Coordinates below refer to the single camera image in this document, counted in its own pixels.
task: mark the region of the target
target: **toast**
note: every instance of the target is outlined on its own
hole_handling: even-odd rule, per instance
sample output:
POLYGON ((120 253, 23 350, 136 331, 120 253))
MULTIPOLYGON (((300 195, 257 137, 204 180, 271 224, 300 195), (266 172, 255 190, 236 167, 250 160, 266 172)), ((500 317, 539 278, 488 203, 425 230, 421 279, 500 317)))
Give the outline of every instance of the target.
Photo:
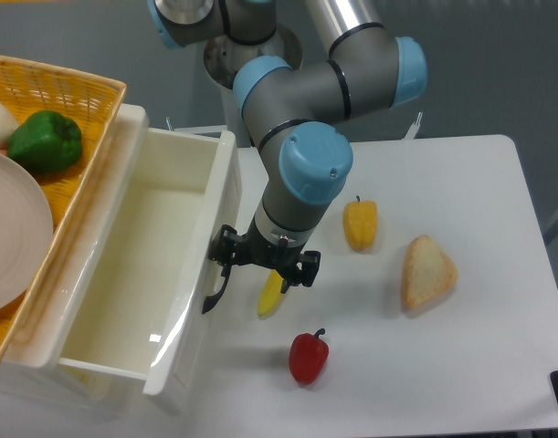
POLYGON ((409 309, 445 295, 458 280, 449 256, 428 235, 420 235, 406 249, 402 299, 409 309))

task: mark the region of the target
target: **yellow bell pepper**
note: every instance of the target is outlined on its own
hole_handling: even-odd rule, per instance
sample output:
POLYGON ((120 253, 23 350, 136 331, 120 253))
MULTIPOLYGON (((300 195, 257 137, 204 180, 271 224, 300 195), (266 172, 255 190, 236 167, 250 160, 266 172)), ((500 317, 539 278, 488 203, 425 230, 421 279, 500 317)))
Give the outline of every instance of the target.
POLYGON ((374 201, 347 203, 343 209, 343 231, 351 249, 363 251, 372 246, 378 230, 378 208, 374 201))
POLYGON ((285 294, 281 294, 282 276, 274 269, 270 271, 267 283, 258 297, 258 316, 265 318, 273 313, 282 302, 285 294))

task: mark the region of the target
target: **open drawer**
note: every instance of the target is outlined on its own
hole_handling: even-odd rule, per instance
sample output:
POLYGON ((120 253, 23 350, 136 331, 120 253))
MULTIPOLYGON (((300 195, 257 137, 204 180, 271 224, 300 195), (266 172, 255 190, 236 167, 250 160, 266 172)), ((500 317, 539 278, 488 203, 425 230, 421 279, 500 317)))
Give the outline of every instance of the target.
MULTIPOLYGON (((46 308, 56 314, 43 308, 38 324, 30 321, 36 334, 19 338, 5 359, 47 375, 61 373, 62 380, 73 378, 89 393, 114 376, 140 382, 145 395, 178 411, 207 327, 203 298, 220 274, 207 259, 209 242, 237 217, 241 187, 234 134, 211 139, 148 129, 124 183, 120 207, 95 248, 94 269, 79 279, 78 296, 70 298, 76 305, 54 305, 50 297, 46 308), (46 344, 45 333, 37 334, 40 324, 61 333, 46 344)), ((57 273, 56 295, 70 293, 58 285, 64 275, 65 270, 57 273)))

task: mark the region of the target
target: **yellow basket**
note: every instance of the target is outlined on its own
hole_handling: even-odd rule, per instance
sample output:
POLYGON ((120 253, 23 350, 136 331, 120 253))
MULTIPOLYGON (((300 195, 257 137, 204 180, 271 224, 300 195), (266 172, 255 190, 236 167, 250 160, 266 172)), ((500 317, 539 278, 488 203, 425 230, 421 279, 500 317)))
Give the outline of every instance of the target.
POLYGON ((70 68, 0 56, 0 102, 23 123, 39 110, 54 110, 76 121, 82 132, 82 158, 65 172, 36 176, 53 216, 54 235, 29 288, 0 308, 0 360, 25 321, 58 248, 68 222, 89 184, 105 148, 107 131, 124 99, 126 85, 70 68))

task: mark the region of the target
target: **gray floor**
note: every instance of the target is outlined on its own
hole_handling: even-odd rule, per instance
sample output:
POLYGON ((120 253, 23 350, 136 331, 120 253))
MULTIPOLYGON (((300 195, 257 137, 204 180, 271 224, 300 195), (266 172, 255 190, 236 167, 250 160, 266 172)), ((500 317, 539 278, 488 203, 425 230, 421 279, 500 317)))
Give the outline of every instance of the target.
MULTIPOLYGON (((394 36, 419 41, 430 80, 417 102, 352 120, 351 141, 397 139, 416 114, 421 135, 514 139, 539 221, 558 206, 558 0, 377 0, 394 36)), ((305 64, 326 58, 301 0, 279 0, 305 64)), ((144 0, 0 4, 0 54, 120 79, 154 127, 223 124, 201 62, 204 44, 167 50, 144 0)), ((558 283, 558 239, 549 248, 558 283)))

